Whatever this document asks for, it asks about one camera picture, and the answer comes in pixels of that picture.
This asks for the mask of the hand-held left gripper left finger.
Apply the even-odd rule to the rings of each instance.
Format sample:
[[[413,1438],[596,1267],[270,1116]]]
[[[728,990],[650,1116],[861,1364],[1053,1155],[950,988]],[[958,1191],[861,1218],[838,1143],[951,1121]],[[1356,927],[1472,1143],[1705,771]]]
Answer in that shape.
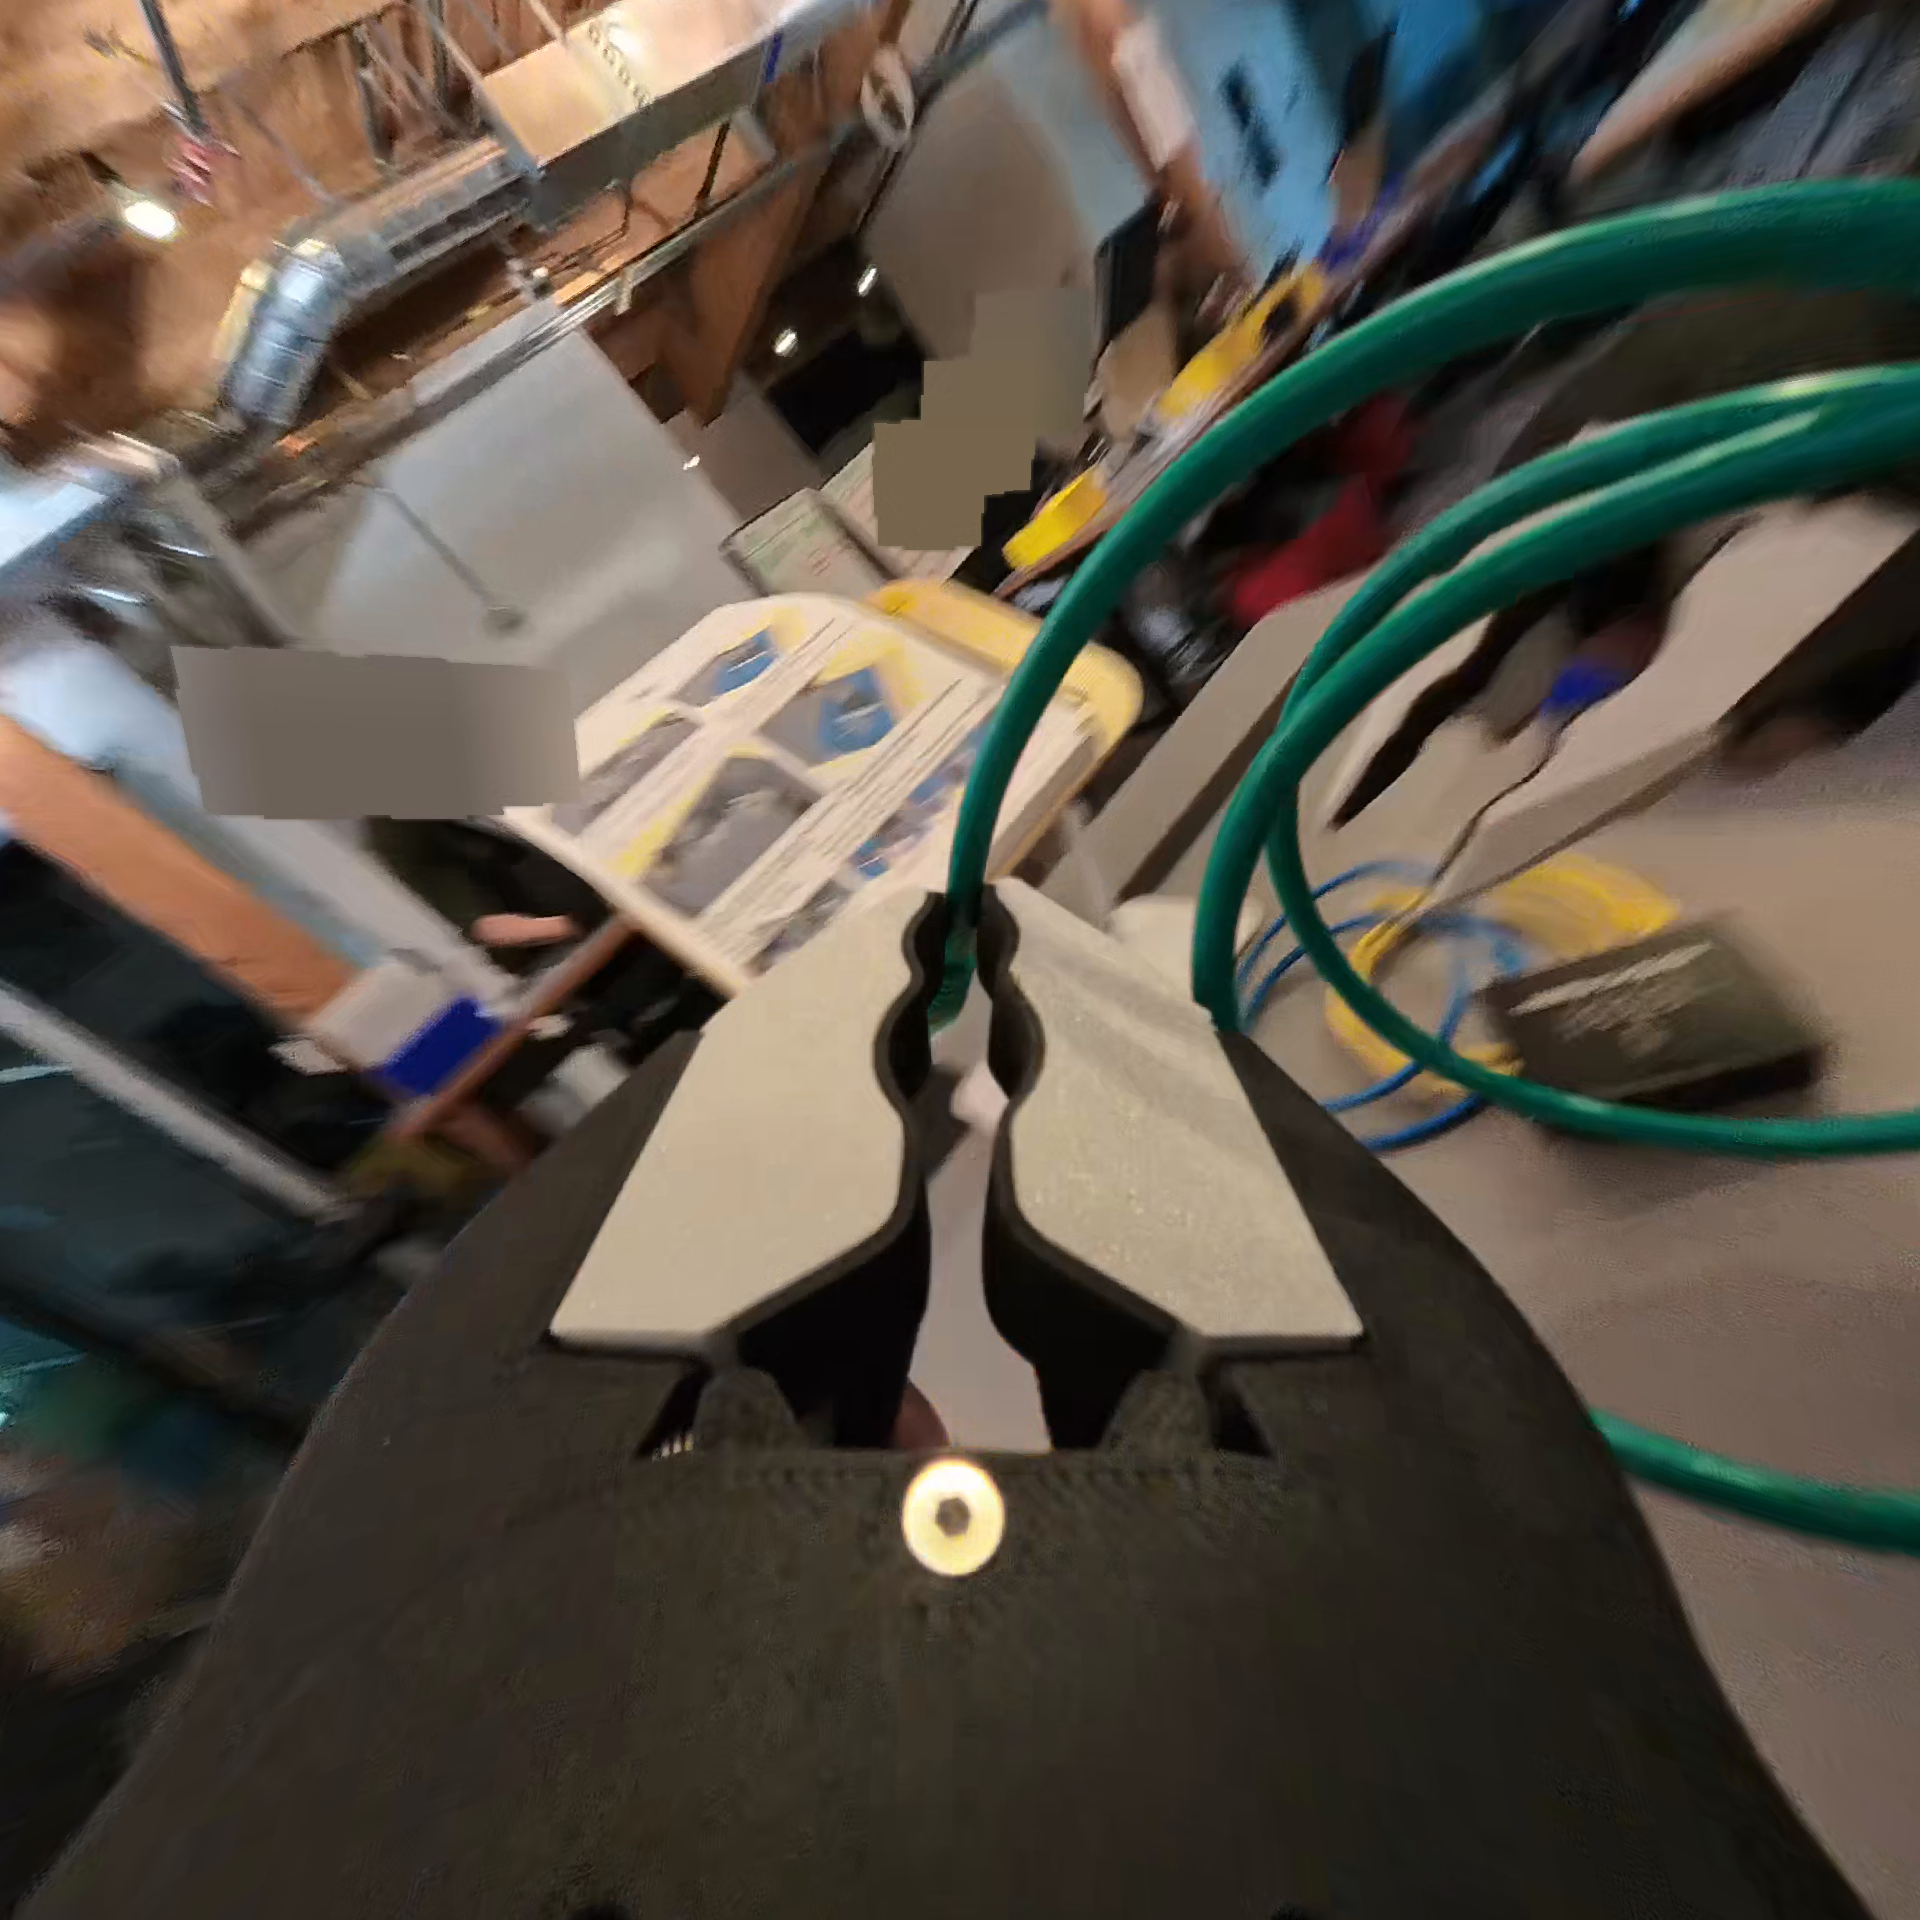
[[[927,1150],[948,902],[851,909],[699,1031],[546,1335],[772,1378],[832,1445],[887,1445],[931,1289]]]

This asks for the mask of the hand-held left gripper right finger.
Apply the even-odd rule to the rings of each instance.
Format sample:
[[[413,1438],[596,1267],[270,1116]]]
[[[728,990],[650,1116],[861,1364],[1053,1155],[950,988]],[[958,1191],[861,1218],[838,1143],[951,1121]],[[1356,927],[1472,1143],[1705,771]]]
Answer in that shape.
[[[1102,1443],[1143,1377],[1363,1343],[1245,1077],[1164,966],[1006,880],[977,902],[974,968],[1003,1096],[982,1291],[1052,1445]]]

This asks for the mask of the black ethernet splitter box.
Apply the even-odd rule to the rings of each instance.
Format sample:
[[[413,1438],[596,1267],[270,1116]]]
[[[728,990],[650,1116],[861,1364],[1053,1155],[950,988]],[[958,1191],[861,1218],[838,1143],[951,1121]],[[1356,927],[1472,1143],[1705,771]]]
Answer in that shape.
[[[1524,1079],[1659,1113],[1806,1095],[1829,1055],[1806,997],[1719,920],[1499,977],[1477,1002]]]

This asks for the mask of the red storage bag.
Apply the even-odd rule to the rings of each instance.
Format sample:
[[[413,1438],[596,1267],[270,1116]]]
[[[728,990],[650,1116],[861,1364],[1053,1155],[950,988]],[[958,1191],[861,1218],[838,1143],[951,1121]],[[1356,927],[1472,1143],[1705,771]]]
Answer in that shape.
[[[1379,489],[1354,477],[1287,540],[1250,552],[1226,578],[1222,607],[1250,628],[1267,614],[1373,568],[1390,546]]]

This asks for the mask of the white metal document stand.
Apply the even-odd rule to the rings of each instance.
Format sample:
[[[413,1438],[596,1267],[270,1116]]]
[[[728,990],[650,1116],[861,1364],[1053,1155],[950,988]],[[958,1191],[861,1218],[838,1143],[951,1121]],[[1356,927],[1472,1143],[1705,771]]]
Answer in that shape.
[[[1177,895],[1119,901],[1105,919],[1105,935],[1185,1001],[1193,998],[1193,928],[1195,899]]]

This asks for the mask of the white and blue box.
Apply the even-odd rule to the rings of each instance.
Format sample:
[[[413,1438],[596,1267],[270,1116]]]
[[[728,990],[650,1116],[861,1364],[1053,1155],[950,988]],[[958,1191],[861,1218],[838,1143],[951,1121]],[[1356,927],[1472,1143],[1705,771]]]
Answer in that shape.
[[[396,1100],[413,1100],[442,1093],[504,1028],[442,973],[396,956],[356,973],[302,1033]]]

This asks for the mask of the small yellow parts bin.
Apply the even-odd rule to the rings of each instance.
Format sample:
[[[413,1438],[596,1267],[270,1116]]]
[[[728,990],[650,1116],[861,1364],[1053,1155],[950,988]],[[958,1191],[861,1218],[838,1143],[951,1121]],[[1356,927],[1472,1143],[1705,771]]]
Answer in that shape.
[[[1003,542],[1003,565],[1012,573],[1043,570],[1055,565],[1100,524],[1105,510],[1107,487],[1100,473],[1087,469],[1073,475]]]
[[[1251,300],[1242,302],[1212,339],[1195,348],[1153,403],[1153,423],[1173,431],[1203,415],[1238,376],[1323,299],[1328,275],[1314,262],[1278,270]]]

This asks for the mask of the printed instruction sheet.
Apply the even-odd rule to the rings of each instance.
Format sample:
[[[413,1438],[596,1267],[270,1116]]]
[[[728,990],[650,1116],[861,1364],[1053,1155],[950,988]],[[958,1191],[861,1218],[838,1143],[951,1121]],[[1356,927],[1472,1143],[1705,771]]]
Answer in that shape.
[[[730,998],[845,912],[946,889],[1007,680],[865,600],[730,605],[580,715],[569,798],[493,824]]]

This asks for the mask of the whiteboard with green writing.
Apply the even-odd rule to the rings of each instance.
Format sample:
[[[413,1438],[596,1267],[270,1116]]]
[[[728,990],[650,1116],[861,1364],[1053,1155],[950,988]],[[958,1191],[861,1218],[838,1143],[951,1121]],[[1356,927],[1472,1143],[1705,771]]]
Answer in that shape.
[[[794,491],[735,524],[722,555],[761,598],[865,603],[895,578],[814,489]]]

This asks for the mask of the silver round ventilation duct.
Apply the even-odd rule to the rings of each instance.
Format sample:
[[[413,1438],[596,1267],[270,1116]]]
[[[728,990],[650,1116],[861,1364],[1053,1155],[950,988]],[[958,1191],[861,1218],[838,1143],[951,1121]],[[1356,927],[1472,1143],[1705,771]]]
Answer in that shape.
[[[529,206],[529,173],[482,139],[287,231],[243,269],[216,330],[218,409],[256,434],[290,428],[339,334],[520,229]]]

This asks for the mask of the rectangular metal duct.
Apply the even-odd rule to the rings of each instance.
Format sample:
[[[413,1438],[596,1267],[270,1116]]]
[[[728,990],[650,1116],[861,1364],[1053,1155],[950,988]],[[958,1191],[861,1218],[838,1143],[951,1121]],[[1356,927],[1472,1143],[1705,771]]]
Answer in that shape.
[[[865,5],[618,3],[476,83],[482,120],[532,186],[587,198],[756,105]]]

